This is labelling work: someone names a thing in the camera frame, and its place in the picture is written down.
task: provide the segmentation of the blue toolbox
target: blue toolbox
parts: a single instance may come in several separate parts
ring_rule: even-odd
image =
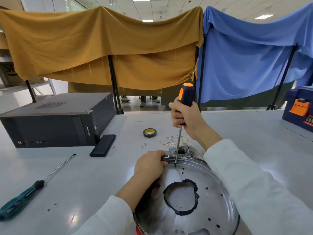
[[[313,88],[297,87],[287,92],[283,119],[313,132]]]

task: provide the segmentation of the ceiling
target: ceiling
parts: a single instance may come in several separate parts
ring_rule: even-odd
[[[212,6],[238,19],[249,22],[266,23],[284,17],[313,0],[79,0],[88,8],[104,6],[123,13],[137,20],[162,21],[175,17],[194,7],[201,6],[203,10]],[[272,17],[255,20],[264,14]]]

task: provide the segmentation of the electrical tape roll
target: electrical tape roll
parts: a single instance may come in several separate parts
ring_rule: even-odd
[[[146,138],[153,138],[154,136],[156,136],[156,130],[153,128],[147,128],[143,131],[143,136],[145,136]]]

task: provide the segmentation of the white sleeve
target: white sleeve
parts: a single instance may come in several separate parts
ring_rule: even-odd
[[[129,205],[119,197],[110,196],[73,235],[124,235],[132,221]]]
[[[313,234],[313,211],[260,169],[233,141],[216,143],[204,159],[224,183],[253,235]]]

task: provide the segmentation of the person's left hand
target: person's left hand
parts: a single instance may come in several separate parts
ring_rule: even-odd
[[[136,162],[135,174],[141,174],[151,180],[151,182],[154,182],[161,176],[163,167],[168,164],[165,161],[161,161],[161,157],[164,155],[166,153],[163,150],[143,154]]]

